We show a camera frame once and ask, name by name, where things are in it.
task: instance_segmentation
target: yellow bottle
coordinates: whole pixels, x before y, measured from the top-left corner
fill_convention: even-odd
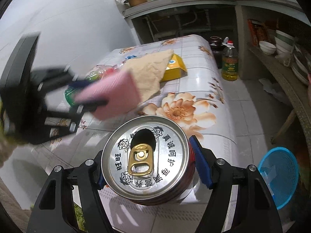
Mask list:
[[[238,78],[238,52],[229,40],[222,56],[221,76],[228,81]]]

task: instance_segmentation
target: pink sponge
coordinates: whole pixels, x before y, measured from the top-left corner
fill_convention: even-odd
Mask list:
[[[123,70],[92,83],[82,90],[75,100],[78,102],[108,100],[106,106],[97,107],[93,113],[99,120],[124,114],[141,101],[131,72]]]

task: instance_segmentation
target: kitchen counter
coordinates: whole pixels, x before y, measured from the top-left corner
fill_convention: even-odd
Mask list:
[[[196,4],[230,4],[260,7],[278,11],[311,26],[296,0],[152,0],[123,12],[126,19],[133,19],[152,12]]]

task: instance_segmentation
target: can lid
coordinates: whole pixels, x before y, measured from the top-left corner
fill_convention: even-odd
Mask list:
[[[149,146],[142,141],[137,145],[135,134],[144,129],[152,132],[155,144]],[[187,137],[175,122],[160,116],[142,116],[123,124],[111,135],[102,154],[102,172],[117,194],[130,200],[151,200],[178,185],[189,157]],[[134,165],[139,160],[145,166],[136,169]]]

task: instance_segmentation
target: pull tab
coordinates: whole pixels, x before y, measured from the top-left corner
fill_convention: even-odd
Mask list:
[[[148,166],[148,170],[144,172],[134,172],[138,166]],[[135,145],[131,151],[128,159],[128,173],[133,176],[148,175],[153,171],[153,149],[146,143]]]

